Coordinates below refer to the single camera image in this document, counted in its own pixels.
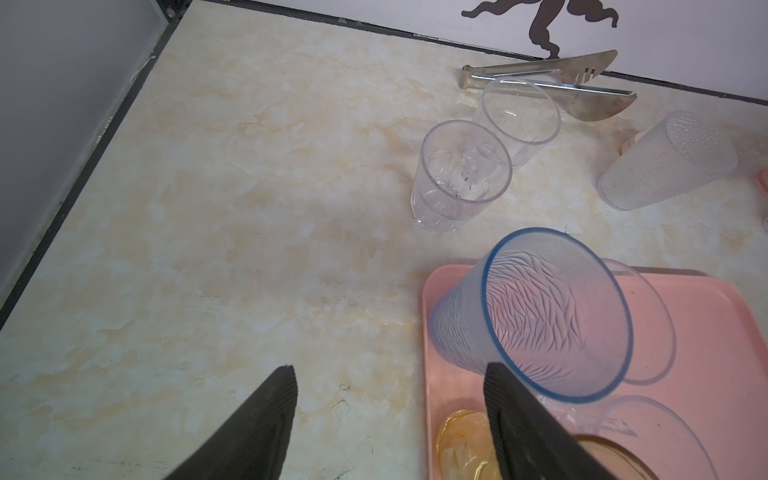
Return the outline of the frosted clear cup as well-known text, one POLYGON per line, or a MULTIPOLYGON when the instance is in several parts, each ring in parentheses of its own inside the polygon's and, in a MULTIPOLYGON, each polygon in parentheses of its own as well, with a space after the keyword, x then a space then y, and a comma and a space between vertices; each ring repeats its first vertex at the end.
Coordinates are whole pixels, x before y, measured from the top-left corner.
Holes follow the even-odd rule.
POLYGON ((653 205, 730 175, 738 165, 728 137, 706 118, 676 111, 644 133, 597 182, 612 208, 653 205))

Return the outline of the clear glass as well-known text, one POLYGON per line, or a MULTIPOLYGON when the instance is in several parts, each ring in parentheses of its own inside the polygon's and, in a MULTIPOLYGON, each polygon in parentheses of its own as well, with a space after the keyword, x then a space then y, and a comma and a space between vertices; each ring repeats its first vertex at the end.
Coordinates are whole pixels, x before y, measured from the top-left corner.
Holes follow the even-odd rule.
POLYGON ((603 258, 627 302, 634 332, 634 350, 624 382, 649 386, 669 374, 677 354, 677 335, 656 288, 639 271, 622 262, 603 258))
POLYGON ((460 229, 509 188, 513 167, 502 141, 469 120, 434 126, 420 148, 411 209, 433 233, 460 229))
POLYGON ((492 80, 484 87, 473 121, 501 140, 514 170, 553 142, 562 124, 558 106, 541 87, 512 77, 492 80))

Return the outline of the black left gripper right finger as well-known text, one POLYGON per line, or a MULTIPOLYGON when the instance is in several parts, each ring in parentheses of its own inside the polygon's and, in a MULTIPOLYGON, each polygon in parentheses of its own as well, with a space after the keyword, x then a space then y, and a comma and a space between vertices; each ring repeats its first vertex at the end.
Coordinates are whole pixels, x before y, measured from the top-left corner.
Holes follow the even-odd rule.
POLYGON ((483 395, 504 479, 611 479, 504 364, 486 367, 483 395))

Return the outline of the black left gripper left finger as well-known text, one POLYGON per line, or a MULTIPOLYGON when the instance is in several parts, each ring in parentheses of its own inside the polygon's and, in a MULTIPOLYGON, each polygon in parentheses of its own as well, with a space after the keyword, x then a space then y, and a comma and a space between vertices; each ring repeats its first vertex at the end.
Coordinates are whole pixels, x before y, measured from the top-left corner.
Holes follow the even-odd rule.
POLYGON ((294 367, 281 366, 168 477, 277 479, 286 459, 298 400, 294 367))

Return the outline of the blue tall cup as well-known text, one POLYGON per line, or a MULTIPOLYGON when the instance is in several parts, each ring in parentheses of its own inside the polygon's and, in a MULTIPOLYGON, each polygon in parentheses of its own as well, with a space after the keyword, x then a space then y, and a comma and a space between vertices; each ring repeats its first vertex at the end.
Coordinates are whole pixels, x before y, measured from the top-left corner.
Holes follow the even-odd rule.
POLYGON ((435 303, 427 321, 439 355, 483 374, 490 363, 555 400, 590 403, 625 379, 634 331, 605 262, 544 227, 500 240, 435 303))

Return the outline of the yellow amber glass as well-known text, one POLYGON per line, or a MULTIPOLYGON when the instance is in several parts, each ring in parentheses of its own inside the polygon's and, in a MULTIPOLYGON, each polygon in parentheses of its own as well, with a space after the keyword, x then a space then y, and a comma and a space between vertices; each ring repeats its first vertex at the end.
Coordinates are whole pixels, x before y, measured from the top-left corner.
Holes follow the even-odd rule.
MULTIPOLYGON (((634 454, 608 439, 586 434, 572 438, 617 479, 658 478, 634 454)), ((443 479, 502 478, 485 413, 451 413, 437 434, 434 459, 443 479)))

